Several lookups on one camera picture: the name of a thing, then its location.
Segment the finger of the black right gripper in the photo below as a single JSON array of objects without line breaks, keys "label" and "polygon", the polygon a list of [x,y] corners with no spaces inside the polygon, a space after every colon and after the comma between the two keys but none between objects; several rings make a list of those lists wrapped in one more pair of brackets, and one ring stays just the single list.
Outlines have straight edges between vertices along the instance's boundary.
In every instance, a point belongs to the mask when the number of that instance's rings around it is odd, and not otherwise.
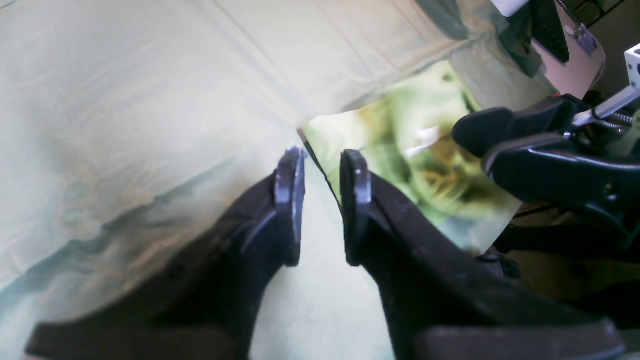
[{"label": "finger of the black right gripper", "polygon": [[617,248],[639,237],[639,161],[590,153],[556,133],[501,142],[482,159],[487,176],[521,201],[553,203],[581,215]]},{"label": "finger of the black right gripper", "polygon": [[492,107],[468,114],[455,123],[451,135],[466,152],[483,158],[503,142],[567,130],[574,116],[585,109],[585,103],[573,95],[547,96],[519,111]]}]

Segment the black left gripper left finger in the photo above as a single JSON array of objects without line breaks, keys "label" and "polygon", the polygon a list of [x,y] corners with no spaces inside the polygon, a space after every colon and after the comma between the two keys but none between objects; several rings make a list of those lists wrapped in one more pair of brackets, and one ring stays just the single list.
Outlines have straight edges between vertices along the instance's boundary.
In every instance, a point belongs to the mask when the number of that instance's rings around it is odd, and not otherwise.
[{"label": "black left gripper left finger", "polygon": [[265,291],[300,260],[306,154],[293,146],[210,229],[137,289],[40,323],[28,360],[247,360]]}]

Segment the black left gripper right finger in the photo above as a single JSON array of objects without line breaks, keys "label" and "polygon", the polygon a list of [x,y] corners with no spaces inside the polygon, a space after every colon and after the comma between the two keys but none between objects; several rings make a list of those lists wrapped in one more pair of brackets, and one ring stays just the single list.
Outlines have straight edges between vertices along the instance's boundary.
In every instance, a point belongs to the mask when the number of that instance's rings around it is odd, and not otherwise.
[{"label": "black left gripper right finger", "polygon": [[462,251],[356,150],[340,159],[348,264],[378,286],[398,360],[611,360],[615,325],[547,300]]}]

